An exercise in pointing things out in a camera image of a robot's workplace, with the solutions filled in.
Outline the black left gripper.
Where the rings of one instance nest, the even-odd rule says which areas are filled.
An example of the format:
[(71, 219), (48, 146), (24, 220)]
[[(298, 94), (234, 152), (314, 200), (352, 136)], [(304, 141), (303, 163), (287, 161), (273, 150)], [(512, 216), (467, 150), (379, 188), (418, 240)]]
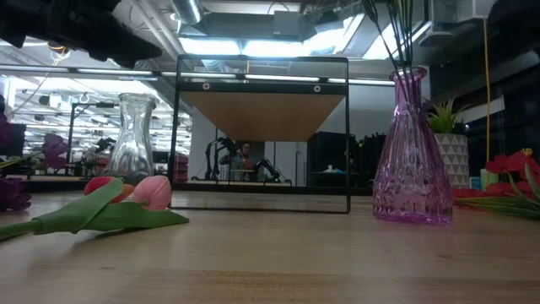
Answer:
[(123, 28), (113, 16), (117, 1), (1, 0), (1, 39), (20, 48), (28, 37), (83, 49), (122, 68), (162, 55), (162, 48)]

